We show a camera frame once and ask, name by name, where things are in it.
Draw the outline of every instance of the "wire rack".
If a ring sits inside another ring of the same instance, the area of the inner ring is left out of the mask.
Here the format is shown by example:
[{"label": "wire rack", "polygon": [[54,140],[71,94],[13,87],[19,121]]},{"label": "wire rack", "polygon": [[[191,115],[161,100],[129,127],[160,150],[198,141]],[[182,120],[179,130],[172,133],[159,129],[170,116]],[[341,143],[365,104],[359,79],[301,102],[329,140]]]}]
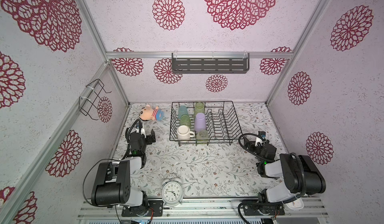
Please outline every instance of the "wire rack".
[{"label": "wire rack", "polygon": [[[177,139],[177,128],[180,126],[180,120],[178,118],[179,107],[185,106],[187,108],[192,125],[191,130],[194,131],[195,103],[196,102],[172,102],[169,139],[170,141],[178,142],[179,146],[193,143],[197,145],[198,141],[206,141],[198,140],[196,137],[192,137],[189,140]],[[205,123],[209,133],[207,145],[215,143],[229,143],[229,145],[231,145],[233,140],[237,140],[237,138],[243,134],[232,101],[204,102],[204,106]]]},{"label": "wire rack", "polygon": [[[94,81],[92,81],[91,83],[89,83],[86,87],[89,87],[92,89],[92,92],[91,93],[95,93],[96,94],[96,97],[95,99],[92,101],[89,96],[88,97],[79,97],[79,102],[78,102],[78,106],[79,106],[79,111],[84,114],[85,116],[89,116],[92,120],[98,120],[98,119],[94,119],[90,114],[90,110],[92,107],[95,107],[96,110],[98,109],[97,106],[95,106],[95,102],[97,99],[101,100],[101,97],[99,96],[100,95],[100,92],[101,91],[104,91],[105,93],[111,93],[111,92],[107,92],[105,91],[104,89],[104,83],[100,80],[100,79],[95,79]],[[86,104],[90,104],[89,105],[89,108],[84,108],[84,106]]]}]

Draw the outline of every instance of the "white mug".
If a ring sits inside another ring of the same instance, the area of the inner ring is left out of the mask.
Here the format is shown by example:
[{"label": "white mug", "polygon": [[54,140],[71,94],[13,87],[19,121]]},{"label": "white mug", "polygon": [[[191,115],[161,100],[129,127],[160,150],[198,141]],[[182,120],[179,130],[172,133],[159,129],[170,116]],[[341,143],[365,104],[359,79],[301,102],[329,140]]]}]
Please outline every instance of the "white mug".
[{"label": "white mug", "polygon": [[188,126],[182,125],[177,128],[177,139],[189,140],[195,136],[195,132],[191,131]]}]

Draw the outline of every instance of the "clear glass cup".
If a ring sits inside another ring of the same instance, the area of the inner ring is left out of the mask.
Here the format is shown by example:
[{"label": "clear glass cup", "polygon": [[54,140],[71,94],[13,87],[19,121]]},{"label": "clear glass cup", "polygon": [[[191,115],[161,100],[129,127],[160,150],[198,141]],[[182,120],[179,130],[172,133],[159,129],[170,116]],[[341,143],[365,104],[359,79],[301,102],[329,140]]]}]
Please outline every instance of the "clear glass cup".
[{"label": "clear glass cup", "polygon": [[209,144],[209,133],[207,130],[199,131],[196,134],[196,146],[197,145],[208,145]]},{"label": "clear glass cup", "polygon": [[202,102],[196,102],[196,103],[195,103],[195,112],[194,112],[195,116],[196,116],[196,114],[198,114],[199,112],[205,114],[205,106],[204,106],[204,103],[202,103]]},{"label": "clear glass cup", "polygon": [[180,126],[182,126],[182,125],[185,125],[185,126],[188,126],[189,128],[192,128],[191,119],[186,114],[184,114],[183,116],[180,117]]}]

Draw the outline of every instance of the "metal bracket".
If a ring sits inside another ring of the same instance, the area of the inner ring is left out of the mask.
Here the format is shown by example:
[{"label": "metal bracket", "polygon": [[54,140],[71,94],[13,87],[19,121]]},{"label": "metal bracket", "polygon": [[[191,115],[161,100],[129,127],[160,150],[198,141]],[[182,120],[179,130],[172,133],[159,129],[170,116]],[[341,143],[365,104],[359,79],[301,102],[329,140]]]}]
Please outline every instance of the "metal bracket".
[{"label": "metal bracket", "polygon": [[175,74],[216,74],[247,73],[249,70],[249,53],[243,58],[176,58],[172,53],[172,72]]}]

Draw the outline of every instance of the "wallpaper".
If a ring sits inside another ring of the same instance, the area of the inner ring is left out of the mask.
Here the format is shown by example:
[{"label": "wallpaper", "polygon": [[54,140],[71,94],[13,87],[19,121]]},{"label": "wallpaper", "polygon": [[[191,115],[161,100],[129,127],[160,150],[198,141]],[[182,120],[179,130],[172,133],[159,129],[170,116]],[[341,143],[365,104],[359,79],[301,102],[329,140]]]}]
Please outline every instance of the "wallpaper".
[{"label": "wallpaper", "polygon": [[[73,223],[84,201],[82,183],[88,170],[98,160],[107,158],[125,110],[125,104],[111,79],[111,71],[101,78],[105,92],[96,99],[88,116],[80,114],[63,142],[38,178],[28,199],[14,218],[14,223]],[[89,197],[94,173],[85,182]],[[0,202],[7,200],[13,190],[8,186],[0,191]]]},{"label": "wallpaper", "polygon": [[0,2],[1,206],[103,62],[74,0]]},{"label": "wallpaper", "polygon": [[294,47],[318,0],[86,0],[106,49]]},{"label": "wallpaper", "polygon": [[286,59],[251,59],[246,74],[174,74],[170,59],[112,59],[130,102],[263,102]]},{"label": "wallpaper", "polygon": [[331,221],[382,223],[384,1],[333,0],[270,108],[326,180]]}]

